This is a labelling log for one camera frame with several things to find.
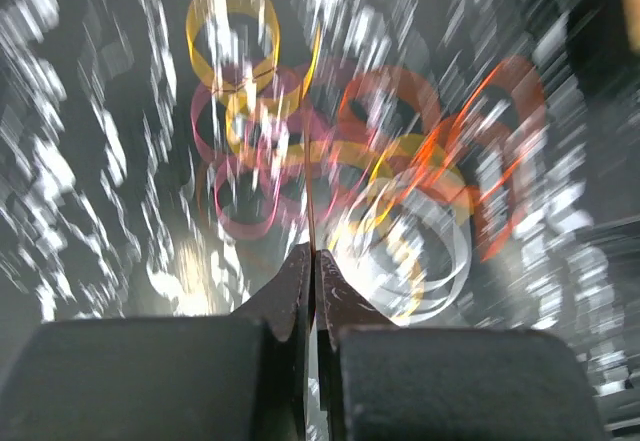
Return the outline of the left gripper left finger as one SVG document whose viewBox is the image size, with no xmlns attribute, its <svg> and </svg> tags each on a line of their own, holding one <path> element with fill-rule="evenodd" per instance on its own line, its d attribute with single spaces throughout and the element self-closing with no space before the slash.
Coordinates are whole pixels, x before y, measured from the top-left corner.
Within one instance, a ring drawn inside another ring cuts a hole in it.
<svg viewBox="0 0 640 441">
<path fill-rule="evenodd" d="M 312 253 L 227 315 L 48 323 L 1 384 L 5 440 L 302 440 Z"/>
</svg>

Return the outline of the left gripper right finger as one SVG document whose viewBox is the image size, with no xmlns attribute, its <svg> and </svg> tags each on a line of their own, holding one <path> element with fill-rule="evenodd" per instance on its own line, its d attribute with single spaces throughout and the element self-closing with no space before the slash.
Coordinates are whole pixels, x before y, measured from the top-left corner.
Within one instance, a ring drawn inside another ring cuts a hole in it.
<svg viewBox="0 0 640 441">
<path fill-rule="evenodd" d="M 315 259 L 320 405 L 334 440 L 602 440 L 574 352 L 530 329 L 401 328 Z"/>
</svg>

